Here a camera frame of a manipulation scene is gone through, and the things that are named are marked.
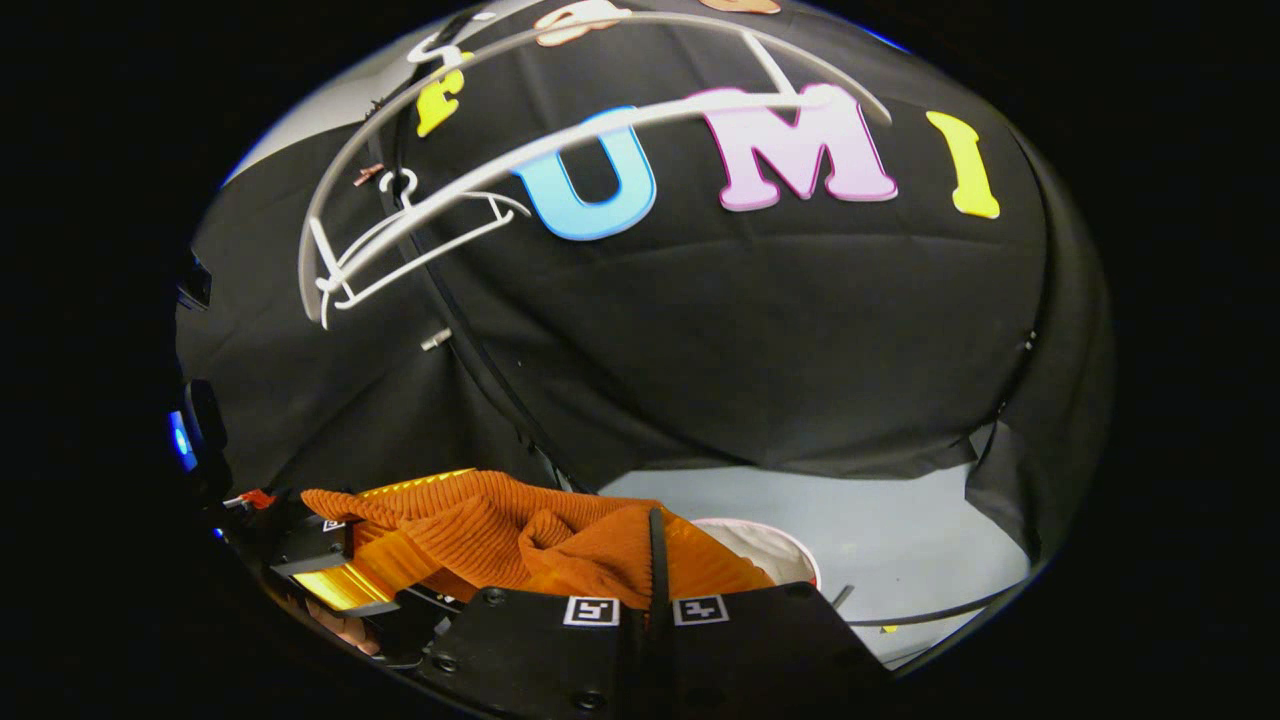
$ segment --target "letter m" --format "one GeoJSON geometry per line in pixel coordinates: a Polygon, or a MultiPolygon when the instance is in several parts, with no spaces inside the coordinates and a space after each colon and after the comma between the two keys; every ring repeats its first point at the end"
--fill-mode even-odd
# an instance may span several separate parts
{"type": "MultiPolygon", "coordinates": [[[[713,110],[707,124],[719,145],[728,186],[721,191],[727,210],[759,210],[776,204],[778,186],[760,174],[756,155],[767,161],[803,200],[813,197],[823,151],[831,155],[827,192],[847,201],[876,202],[897,196],[897,183],[884,174],[863,109],[854,96],[833,85],[810,85],[801,95],[826,92],[831,101],[800,109],[788,124],[767,108],[713,110]]],[[[736,87],[694,95],[745,95],[736,87]]]]}

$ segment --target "white wire frame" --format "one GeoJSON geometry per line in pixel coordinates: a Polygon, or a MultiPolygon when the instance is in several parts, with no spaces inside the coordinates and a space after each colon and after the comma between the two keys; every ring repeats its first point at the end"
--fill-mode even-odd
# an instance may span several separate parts
{"type": "Polygon", "coordinates": [[[424,53],[420,46],[413,49],[411,53],[413,61],[422,63],[434,58],[442,58],[444,65],[433,72],[430,76],[413,83],[392,100],[387,101],[372,117],[370,117],[365,124],[352,135],[347,143],[343,145],[342,150],[338,151],[333,161],[329,163],[320,183],[316,186],[315,193],[311,196],[311,202],[307,206],[307,214],[302,227],[302,238],[298,246],[298,290],[302,295],[302,305],[308,319],[328,328],[328,301],[332,293],[339,290],[344,291],[347,293],[347,299],[335,302],[335,307],[343,310],[349,309],[415,268],[430,263],[431,260],[461,247],[466,242],[507,224],[511,222],[513,215],[509,210],[506,214],[500,214],[495,204],[497,201],[512,205],[527,217],[529,210],[518,202],[515,202],[502,195],[477,192],[479,188],[502,179],[508,176],[512,169],[524,165],[525,163],[550,152],[559,152],[570,147],[588,143],[596,140],[602,135],[626,127],[635,128],[652,126],[718,110],[744,110],[756,108],[818,108],[827,104],[832,99],[828,92],[820,91],[808,92],[805,95],[796,94],[786,74],[773,60],[772,55],[769,55],[768,50],[765,50],[765,45],[806,61],[810,65],[815,65],[820,70],[832,76],[832,79],[835,81],[832,85],[844,87],[859,99],[868,119],[886,126],[892,124],[893,122],[888,109],[884,108],[884,105],[858,81],[849,77],[849,74],[822,58],[818,58],[785,40],[719,18],[704,18],[680,13],[632,12],[628,15],[609,18],[609,22],[703,27],[739,35],[773,81],[777,87],[777,92],[735,94],[732,96],[723,97],[695,96],[682,100],[655,102],[645,105],[644,108],[609,113],[604,117],[593,118],[576,126],[549,133],[474,168],[431,193],[422,202],[415,205],[406,204],[404,209],[383,219],[366,231],[351,247],[347,249],[340,259],[334,256],[328,236],[324,232],[324,224],[320,220],[320,214],[324,210],[329,195],[339,181],[339,174],[352,161],[360,147],[362,147],[379,128],[394,118],[397,113],[407,108],[424,87],[435,82],[445,73],[462,70],[470,65],[493,59],[503,53],[534,42],[538,36],[547,35],[548,32],[571,29],[581,26],[593,26],[599,24],[600,22],[600,18],[590,18],[576,23],[566,23],[554,28],[525,31],[475,50],[470,58],[465,59],[462,58],[461,50],[453,45],[447,45],[428,53],[424,53]],[[431,218],[463,199],[488,199],[493,206],[495,219],[485,225],[481,225],[480,228],[475,228],[457,238],[453,238],[419,258],[415,258],[412,261],[406,263],[396,272],[380,278],[365,290],[360,292],[352,291],[349,278],[353,274],[358,273],[369,265],[369,263],[375,260],[388,249],[393,247],[413,229],[426,224],[431,218]],[[316,277],[317,254],[329,273],[328,278],[321,279],[316,277]]]}

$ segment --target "screw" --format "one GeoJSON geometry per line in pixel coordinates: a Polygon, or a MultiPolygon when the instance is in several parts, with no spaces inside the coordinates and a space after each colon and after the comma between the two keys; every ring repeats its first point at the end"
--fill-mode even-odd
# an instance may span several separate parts
{"type": "Polygon", "coordinates": [[[604,696],[596,692],[581,692],[573,696],[573,705],[582,710],[599,710],[604,707],[604,696]]]}

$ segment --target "blue letter u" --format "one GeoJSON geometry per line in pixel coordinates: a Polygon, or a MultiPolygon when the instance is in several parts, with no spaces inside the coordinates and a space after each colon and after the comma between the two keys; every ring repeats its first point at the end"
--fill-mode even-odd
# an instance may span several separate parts
{"type": "MultiPolygon", "coordinates": [[[[591,115],[590,119],[634,110],[625,105],[591,115]]],[[[564,240],[600,240],[617,234],[640,222],[658,196],[658,186],[653,179],[653,168],[644,156],[640,138],[631,127],[600,136],[604,154],[618,176],[618,192],[603,202],[582,202],[573,191],[568,170],[559,152],[547,154],[513,169],[512,173],[525,183],[525,191],[534,204],[534,210],[543,219],[547,229],[564,240]]]]}

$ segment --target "orange sweater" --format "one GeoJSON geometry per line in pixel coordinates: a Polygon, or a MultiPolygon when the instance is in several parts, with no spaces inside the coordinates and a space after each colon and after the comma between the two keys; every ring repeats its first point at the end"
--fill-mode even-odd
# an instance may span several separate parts
{"type": "Polygon", "coordinates": [[[497,585],[617,597],[648,609],[653,507],[663,514],[672,598],[773,585],[763,570],[658,501],[536,488],[492,470],[444,473],[360,495],[308,489],[302,501],[329,520],[364,520],[355,525],[355,556],[344,577],[358,578],[348,580],[352,587],[379,587],[383,597],[421,583],[470,601],[479,588],[497,585]]]}

